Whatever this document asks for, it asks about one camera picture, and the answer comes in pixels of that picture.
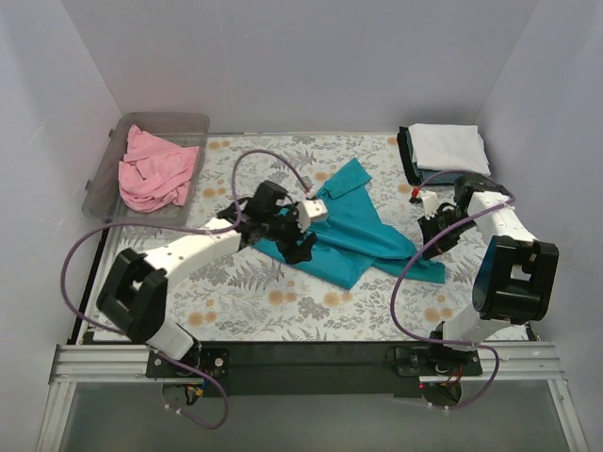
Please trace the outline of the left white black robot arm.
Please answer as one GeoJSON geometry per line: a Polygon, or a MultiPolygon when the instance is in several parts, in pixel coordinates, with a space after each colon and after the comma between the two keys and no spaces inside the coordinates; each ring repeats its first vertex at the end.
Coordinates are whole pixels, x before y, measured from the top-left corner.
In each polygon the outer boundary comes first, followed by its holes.
{"type": "Polygon", "coordinates": [[[153,250],[122,250],[109,270],[97,308],[132,343],[162,352],[177,375],[191,376],[200,367],[200,345],[168,318],[169,292],[196,270],[262,239],[274,242],[287,263],[308,262],[317,241],[310,228],[327,217],[322,200],[292,202],[282,186],[266,181],[251,197],[236,200],[194,234],[153,250]]]}

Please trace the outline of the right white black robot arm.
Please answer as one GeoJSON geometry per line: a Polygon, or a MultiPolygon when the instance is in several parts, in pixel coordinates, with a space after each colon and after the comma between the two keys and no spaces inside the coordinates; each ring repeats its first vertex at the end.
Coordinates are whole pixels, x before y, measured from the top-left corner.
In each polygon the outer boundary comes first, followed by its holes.
{"type": "Polygon", "coordinates": [[[541,320],[547,312],[559,261],[559,250],[537,239],[511,207],[512,194],[478,173],[464,173],[453,184],[454,201],[439,202],[436,193],[415,189],[421,202],[418,221],[425,241],[434,243],[422,256],[431,259],[455,247],[461,235],[477,228],[487,246],[471,303],[441,322],[432,342],[415,348],[412,371],[444,375],[475,365],[476,348],[493,334],[514,325],[541,320]]]}

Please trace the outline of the teal t shirt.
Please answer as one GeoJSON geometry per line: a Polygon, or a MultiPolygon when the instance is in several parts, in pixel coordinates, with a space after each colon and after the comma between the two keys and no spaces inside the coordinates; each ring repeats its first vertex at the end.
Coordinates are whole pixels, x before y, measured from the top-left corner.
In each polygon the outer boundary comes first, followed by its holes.
{"type": "Polygon", "coordinates": [[[372,267],[398,276],[416,255],[416,245],[383,223],[368,195],[371,176],[353,158],[318,191],[329,216],[315,223],[312,259],[293,267],[344,289],[353,288],[372,267]]]}

